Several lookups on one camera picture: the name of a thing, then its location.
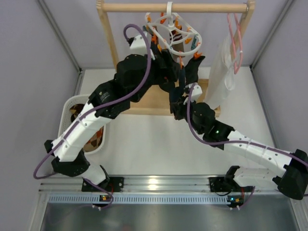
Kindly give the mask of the dark navy sock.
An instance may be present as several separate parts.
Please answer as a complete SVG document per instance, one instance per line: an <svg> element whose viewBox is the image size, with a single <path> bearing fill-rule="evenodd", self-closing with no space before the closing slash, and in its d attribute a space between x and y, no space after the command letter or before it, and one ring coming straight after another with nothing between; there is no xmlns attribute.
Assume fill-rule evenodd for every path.
<svg viewBox="0 0 308 231"><path fill-rule="evenodd" d="M184 94L184 89L186 86L186 72L185 68L182 67L179 70L179 85L177 87L174 87L169 92L169 103L176 103Z"/></svg>

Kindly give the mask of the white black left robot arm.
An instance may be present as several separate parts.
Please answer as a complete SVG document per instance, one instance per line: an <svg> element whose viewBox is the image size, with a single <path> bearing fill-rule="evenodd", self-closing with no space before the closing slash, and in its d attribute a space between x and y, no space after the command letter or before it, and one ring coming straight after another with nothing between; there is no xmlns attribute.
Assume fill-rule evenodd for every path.
<svg viewBox="0 0 308 231"><path fill-rule="evenodd" d="M176 82L179 70L180 64L168 50L154 57L131 54L119 62L114 78L94 90L69 128L57 139L44 143L46 151L54 156L51 162L54 172L81 176L99 189L106 188L110 178L101 165L86 159L85 144L102 127L128 110L131 103L139 102L151 86Z"/></svg>

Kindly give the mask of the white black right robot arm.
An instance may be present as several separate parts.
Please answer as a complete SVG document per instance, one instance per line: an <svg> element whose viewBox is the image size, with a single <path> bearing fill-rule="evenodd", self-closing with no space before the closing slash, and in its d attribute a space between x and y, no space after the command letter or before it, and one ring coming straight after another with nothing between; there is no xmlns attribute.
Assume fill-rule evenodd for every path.
<svg viewBox="0 0 308 231"><path fill-rule="evenodd" d="M248 138L234 127L215 118L215 112L206 103L198 103L194 95L172 93L170 111L176 120L184 119L192 135L202 144L230 154L240 155L261 168L231 166L225 181L231 187L273 188L283 195L301 200L308 187L308 155L266 146Z"/></svg>

